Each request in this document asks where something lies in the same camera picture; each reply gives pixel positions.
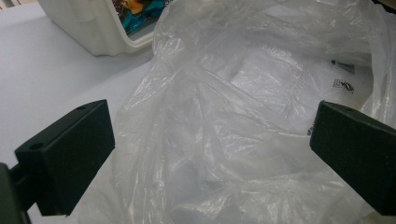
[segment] white plastic container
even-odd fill
[[[132,40],[111,0],[38,0],[47,16],[93,55],[132,53],[149,45],[153,33]]]

